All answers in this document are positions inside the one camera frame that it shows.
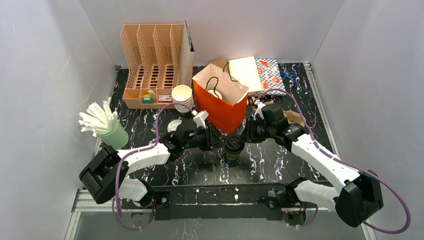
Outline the black plastic cup lid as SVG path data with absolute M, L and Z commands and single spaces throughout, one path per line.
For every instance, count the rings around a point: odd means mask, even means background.
M 240 141 L 237 134 L 227 135 L 224 139 L 224 149 L 229 152 L 241 152 L 245 147 L 245 143 Z

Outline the brown pulp cup carrier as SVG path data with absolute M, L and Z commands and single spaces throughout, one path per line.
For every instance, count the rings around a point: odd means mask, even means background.
M 305 127 L 305 123 L 302 119 L 302 116 L 295 111 L 291 110 L 284 110 L 283 111 L 284 116 L 287 118 L 289 124 L 299 124 L 302 127 Z

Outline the orange paper bag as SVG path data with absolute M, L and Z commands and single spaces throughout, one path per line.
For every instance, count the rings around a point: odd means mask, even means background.
M 197 109 L 207 111 L 207 120 L 224 133 L 234 133 L 245 119 L 249 88 L 214 64 L 208 64 L 192 80 Z M 209 90 L 220 92 L 222 99 Z

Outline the white plastic cup lid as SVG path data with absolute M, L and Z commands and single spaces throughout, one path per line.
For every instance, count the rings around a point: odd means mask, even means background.
M 220 99 L 220 100 L 223 99 L 222 94 L 217 90 L 211 89 L 211 90 L 208 90 L 207 92 L 210 93 L 211 95 L 213 95 L 214 97 Z

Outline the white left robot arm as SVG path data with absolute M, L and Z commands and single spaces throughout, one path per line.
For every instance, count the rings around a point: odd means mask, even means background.
M 198 126 L 194 120 L 184 119 L 174 131 L 163 135 L 157 144 L 127 150 L 115 150 L 105 145 L 80 172 L 79 180 L 97 204 L 112 198 L 141 202 L 152 192 L 144 181 L 129 178 L 129 174 L 174 162 L 187 149 L 212 151 L 223 147 L 224 143 L 210 127 Z

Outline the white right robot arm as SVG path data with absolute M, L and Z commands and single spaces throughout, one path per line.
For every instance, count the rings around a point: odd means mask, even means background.
M 336 162 L 305 126 L 290 123 L 276 103 L 259 103 L 255 114 L 246 120 L 239 140 L 261 143 L 267 139 L 309 163 L 331 184 L 326 186 L 299 177 L 286 184 L 282 192 L 265 198 L 272 206 L 313 203 L 336 212 L 351 227 L 358 227 L 383 208 L 379 181 L 369 173 Z

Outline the white lid stack upper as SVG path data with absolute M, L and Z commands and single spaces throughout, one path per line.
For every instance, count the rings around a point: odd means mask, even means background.
M 177 130 L 177 127 L 182 123 L 181 119 L 174 119 L 167 125 L 167 131 L 174 132 Z

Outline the stack of white paper cups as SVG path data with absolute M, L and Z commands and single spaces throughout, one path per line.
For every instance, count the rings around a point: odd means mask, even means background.
M 175 109 L 179 115 L 184 119 L 192 117 L 191 111 L 194 107 L 193 92 L 192 89 L 187 85 L 178 85 L 172 89 L 171 98 L 175 104 Z

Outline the red white staple box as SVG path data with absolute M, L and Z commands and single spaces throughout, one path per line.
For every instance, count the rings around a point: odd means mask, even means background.
M 157 97 L 158 103 L 171 103 L 172 101 L 171 95 L 161 94 Z

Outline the blue checkered paper bag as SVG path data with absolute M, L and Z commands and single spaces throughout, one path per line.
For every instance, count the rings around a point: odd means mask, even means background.
M 269 89 L 286 90 L 276 59 L 255 58 L 254 60 L 256 63 L 261 86 L 264 91 Z

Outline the blue rubber bands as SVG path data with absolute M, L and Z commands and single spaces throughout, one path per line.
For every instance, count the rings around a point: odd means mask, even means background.
M 296 81 L 297 73 L 293 71 L 284 72 L 283 70 L 279 70 L 280 80 L 279 83 L 282 84 L 285 79 L 289 79 L 292 81 Z

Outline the green stamp box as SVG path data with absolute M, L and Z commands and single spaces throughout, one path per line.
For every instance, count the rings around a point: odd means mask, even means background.
M 144 104 L 153 104 L 154 103 L 154 98 L 153 97 L 144 97 L 142 102 Z

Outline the translucent white bottle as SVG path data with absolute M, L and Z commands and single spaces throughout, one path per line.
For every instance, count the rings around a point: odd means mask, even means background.
M 156 92 L 153 89 L 149 89 L 148 93 L 152 98 L 155 98 L 157 96 Z

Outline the pink desk organizer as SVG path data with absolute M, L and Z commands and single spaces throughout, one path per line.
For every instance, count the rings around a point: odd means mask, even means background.
M 129 109 L 160 109 L 159 95 L 171 95 L 178 85 L 193 85 L 195 50 L 189 25 L 125 24 L 120 33 L 128 77 L 122 99 Z M 152 89 L 154 103 L 144 104 Z

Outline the white wrapped straws bundle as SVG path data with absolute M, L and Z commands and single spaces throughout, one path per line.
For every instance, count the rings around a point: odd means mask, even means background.
M 110 132 L 119 123 L 118 113 L 110 108 L 110 100 L 104 100 L 102 105 L 94 102 L 88 106 L 85 112 L 79 113 L 78 123 L 81 132 L 92 132 L 96 137 Z

